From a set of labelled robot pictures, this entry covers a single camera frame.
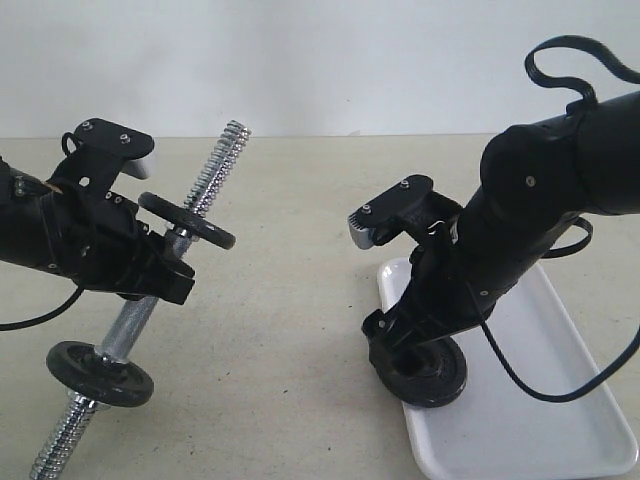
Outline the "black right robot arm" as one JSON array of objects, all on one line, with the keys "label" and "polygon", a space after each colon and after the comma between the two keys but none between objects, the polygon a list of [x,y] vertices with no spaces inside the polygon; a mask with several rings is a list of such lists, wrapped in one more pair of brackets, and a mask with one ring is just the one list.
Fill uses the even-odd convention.
[{"label": "black right robot arm", "polygon": [[363,325],[376,373],[401,397],[459,389],[466,362],[455,336],[485,327],[533,265],[562,256],[558,239],[585,215],[638,212],[639,96],[511,126],[487,144],[479,173],[465,204],[414,174],[350,216],[363,249],[403,233],[416,244],[404,292]]}]

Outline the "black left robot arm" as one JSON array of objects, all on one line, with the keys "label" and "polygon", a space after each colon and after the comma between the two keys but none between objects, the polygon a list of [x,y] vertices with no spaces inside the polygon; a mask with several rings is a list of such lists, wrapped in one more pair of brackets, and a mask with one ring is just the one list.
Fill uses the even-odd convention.
[{"label": "black left robot arm", "polygon": [[194,270],[138,220],[136,204],[111,190],[133,162],[79,150],[46,181],[2,163],[2,261],[66,278],[81,290],[184,303]]}]

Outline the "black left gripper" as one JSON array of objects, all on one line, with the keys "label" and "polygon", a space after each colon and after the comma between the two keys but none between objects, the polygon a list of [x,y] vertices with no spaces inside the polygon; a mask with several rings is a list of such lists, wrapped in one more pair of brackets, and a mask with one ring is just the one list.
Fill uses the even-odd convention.
[{"label": "black left gripper", "polygon": [[44,195],[43,225],[55,272],[86,290],[183,305],[195,270],[136,213],[129,203],[95,200],[85,192]]}]

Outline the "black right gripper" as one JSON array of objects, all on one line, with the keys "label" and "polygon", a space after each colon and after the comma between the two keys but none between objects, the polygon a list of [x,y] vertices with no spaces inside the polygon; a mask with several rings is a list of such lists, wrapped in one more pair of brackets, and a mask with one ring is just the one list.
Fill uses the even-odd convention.
[{"label": "black right gripper", "polygon": [[435,340],[478,326],[500,299],[500,242],[493,235],[425,234],[409,261],[400,299],[362,323],[369,362],[384,385],[398,384],[396,370],[437,370]]}]

